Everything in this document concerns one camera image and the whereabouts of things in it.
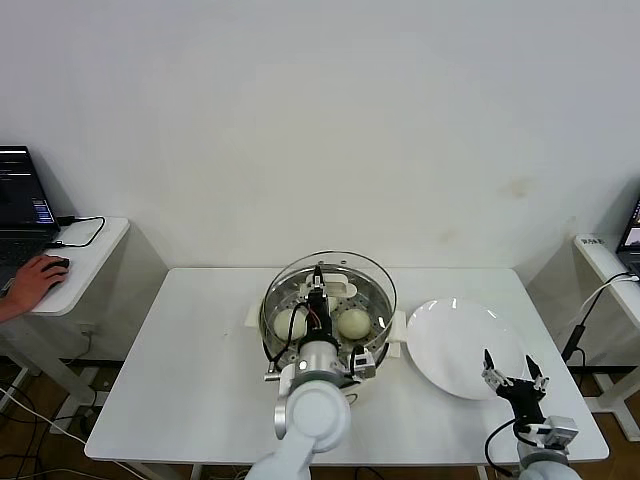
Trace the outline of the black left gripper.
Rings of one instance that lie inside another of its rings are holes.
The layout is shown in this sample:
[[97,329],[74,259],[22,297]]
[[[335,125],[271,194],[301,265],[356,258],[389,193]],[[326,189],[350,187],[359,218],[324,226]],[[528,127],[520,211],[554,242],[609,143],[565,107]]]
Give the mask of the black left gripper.
[[314,273],[309,279],[307,310],[308,327],[305,339],[333,343],[334,336],[329,311],[329,297],[326,294],[326,282],[320,264],[314,267]]

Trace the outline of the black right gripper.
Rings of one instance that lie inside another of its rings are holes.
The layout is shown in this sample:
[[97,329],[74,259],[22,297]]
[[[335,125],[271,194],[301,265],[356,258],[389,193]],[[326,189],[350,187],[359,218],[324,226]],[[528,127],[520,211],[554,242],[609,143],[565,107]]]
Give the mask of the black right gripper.
[[482,378],[496,392],[497,396],[506,400],[513,411],[515,423],[519,426],[542,424],[545,417],[540,408],[540,401],[546,396],[549,378],[529,355],[525,356],[527,367],[533,381],[510,379],[495,368],[493,358],[488,349],[484,350]]

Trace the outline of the person's bare hand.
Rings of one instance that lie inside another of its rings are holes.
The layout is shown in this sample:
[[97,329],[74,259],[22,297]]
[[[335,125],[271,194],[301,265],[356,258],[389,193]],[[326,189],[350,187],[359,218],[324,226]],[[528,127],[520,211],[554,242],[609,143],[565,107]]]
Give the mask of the person's bare hand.
[[66,280],[68,269],[69,261],[58,256],[40,255],[29,260],[17,271],[1,301],[1,320],[30,312],[52,287]]

